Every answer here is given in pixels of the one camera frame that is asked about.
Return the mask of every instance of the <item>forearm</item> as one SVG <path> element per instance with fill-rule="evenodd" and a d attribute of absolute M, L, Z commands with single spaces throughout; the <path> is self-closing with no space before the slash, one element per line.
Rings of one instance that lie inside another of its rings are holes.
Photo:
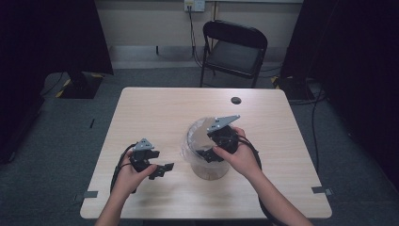
<path fill-rule="evenodd" d="M 120 222 L 120 214 L 126 199 L 127 197 L 125 195 L 113 191 L 95 225 L 118 225 Z"/>
<path fill-rule="evenodd" d="M 246 177 L 258 193 L 264 207 L 275 218 L 287 225 L 312 225 L 260 170 Z"/>

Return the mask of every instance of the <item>chair leg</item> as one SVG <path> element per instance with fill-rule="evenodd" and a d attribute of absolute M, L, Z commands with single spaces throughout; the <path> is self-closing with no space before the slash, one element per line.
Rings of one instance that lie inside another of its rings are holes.
<path fill-rule="evenodd" d="M 203 57 L 202 57 L 202 68 L 200 71 L 200 81 L 199 81 L 199 86 L 202 87 L 203 83 L 203 75 L 205 74 L 205 63 L 206 63 L 206 53 L 209 51 L 208 47 L 208 41 L 205 40 L 205 46 L 203 47 Z"/>
<path fill-rule="evenodd" d="M 256 86 L 256 81 L 258 80 L 258 76 L 259 76 L 259 74 L 256 74 L 256 75 L 253 77 L 253 81 L 252 81 L 251 88 L 255 88 L 255 86 Z"/>

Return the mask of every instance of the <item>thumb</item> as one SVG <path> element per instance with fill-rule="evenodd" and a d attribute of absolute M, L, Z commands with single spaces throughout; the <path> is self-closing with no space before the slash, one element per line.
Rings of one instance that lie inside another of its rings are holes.
<path fill-rule="evenodd" d="M 226 150 L 215 146 L 213 148 L 214 152 L 219 155 L 219 157 L 223 158 L 224 160 L 228 161 L 229 163 L 231 162 L 231 153 L 228 153 Z"/>
<path fill-rule="evenodd" d="M 156 168 L 156 165 L 151 164 L 146 169 L 142 170 L 138 175 L 140 175 L 140 178 L 144 180 L 146 177 L 150 176 L 156 170 Z"/>
<path fill-rule="evenodd" d="M 151 164 L 149 167 L 144 169 L 142 172 L 143 172 L 143 174 L 146 174 L 146 176 L 149 176 L 150 174 L 152 174 L 156 170 L 156 168 L 157 168 L 156 165 Z"/>

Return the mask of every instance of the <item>black round object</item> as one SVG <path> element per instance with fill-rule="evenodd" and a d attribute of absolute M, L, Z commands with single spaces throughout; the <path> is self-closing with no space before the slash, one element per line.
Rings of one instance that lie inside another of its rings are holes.
<path fill-rule="evenodd" d="M 233 97 L 233 98 L 231 98 L 231 102 L 235 105 L 240 105 L 241 99 L 239 97 Z"/>

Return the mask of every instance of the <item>human hand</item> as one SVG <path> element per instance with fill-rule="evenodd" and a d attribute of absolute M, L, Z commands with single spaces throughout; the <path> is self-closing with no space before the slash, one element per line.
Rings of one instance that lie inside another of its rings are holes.
<path fill-rule="evenodd" d="M 246 137 L 246 133 L 243 129 L 238 127 L 232 128 L 241 137 Z M 244 143 L 238 141 L 237 151 L 233 154 L 228 153 L 226 150 L 215 146 L 213 148 L 214 152 L 222 157 L 224 160 L 228 161 L 231 166 L 243 174 L 245 177 L 252 175 L 257 172 L 262 172 L 256 162 L 255 156 L 252 150 Z"/>
<path fill-rule="evenodd" d="M 118 174 L 118 179 L 112 189 L 113 192 L 118 192 L 123 195 L 126 199 L 129 195 L 137 189 L 140 183 L 150 174 L 156 170 L 156 165 L 152 164 L 141 172 L 137 172 L 133 166 L 130 164 L 130 156 L 132 156 L 133 151 L 129 150 L 123 157 L 123 161 L 120 163 L 121 166 L 128 164 L 120 169 Z"/>

